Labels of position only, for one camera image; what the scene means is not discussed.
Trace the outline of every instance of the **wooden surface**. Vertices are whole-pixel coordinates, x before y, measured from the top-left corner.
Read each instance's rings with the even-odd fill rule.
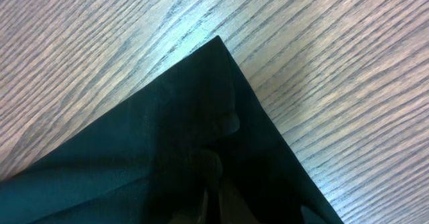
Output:
[[[345,223],[427,223],[428,8],[428,0],[0,0],[0,177],[220,35]]]

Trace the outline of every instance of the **teal cloth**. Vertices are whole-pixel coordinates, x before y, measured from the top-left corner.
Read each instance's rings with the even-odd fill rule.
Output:
[[[219,37],[0,183],[0,223],[167,223],[200,198],[200,148],[262,223],[342,223]]]

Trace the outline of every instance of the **black fabric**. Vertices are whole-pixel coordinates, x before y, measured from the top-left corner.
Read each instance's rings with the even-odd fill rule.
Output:
[[[0,222],[167,223],[200,200],[204,185],[183,164],[199,148],[219,154],[260,222],[303,223],[313,211],[342,223],[219,37],[0,183]]]

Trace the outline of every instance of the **cloth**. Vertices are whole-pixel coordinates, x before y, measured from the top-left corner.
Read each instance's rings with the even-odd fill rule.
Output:
[[[261,223],[342,223],[219,37],[0,183],[8,223],[167,223],[200,201],[189,151],[219,154]]]

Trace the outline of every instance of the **wood grain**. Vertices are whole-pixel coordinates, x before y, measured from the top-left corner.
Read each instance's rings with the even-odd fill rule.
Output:
[[[345,223],[427,223],[428,9],[428,0],[0,0],[0,177],[220,35]]]

